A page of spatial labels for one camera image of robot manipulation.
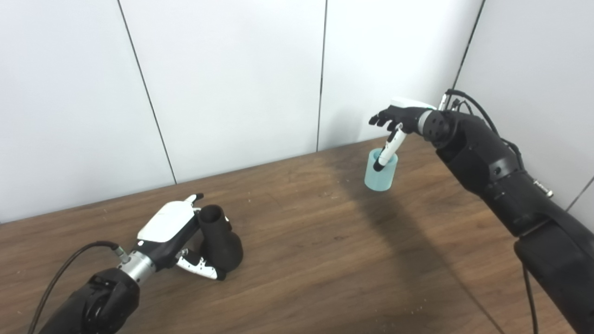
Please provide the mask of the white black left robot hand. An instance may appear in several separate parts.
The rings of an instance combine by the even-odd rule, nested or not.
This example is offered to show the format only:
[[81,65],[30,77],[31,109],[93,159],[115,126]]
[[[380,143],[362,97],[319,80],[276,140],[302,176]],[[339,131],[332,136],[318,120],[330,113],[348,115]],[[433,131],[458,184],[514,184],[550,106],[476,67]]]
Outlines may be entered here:
[[132,254],[141,259],[153,272],[171,269],[174,266],[209,279],[223,281],[226,273],[195,250],[185,247],[199,231],[195,208],[202,193],[192,194],[184,200],[166,203],[136,235]]

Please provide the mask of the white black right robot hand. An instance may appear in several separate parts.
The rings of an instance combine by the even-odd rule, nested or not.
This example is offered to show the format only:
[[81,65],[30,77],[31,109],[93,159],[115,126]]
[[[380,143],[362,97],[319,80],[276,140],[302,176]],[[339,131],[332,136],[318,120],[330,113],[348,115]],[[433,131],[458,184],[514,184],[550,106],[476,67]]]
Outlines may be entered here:
[[407,98],[393,98],[390,106],[369,119],[369,124],[377,127],[387,126],[390,135],[386,139],[384,148],[375,159],[373,169],[380,172],[386,167],[395,152],[403,144],[407,135],[411,133],[422,134],[422,124],[435,106],[414,101]]

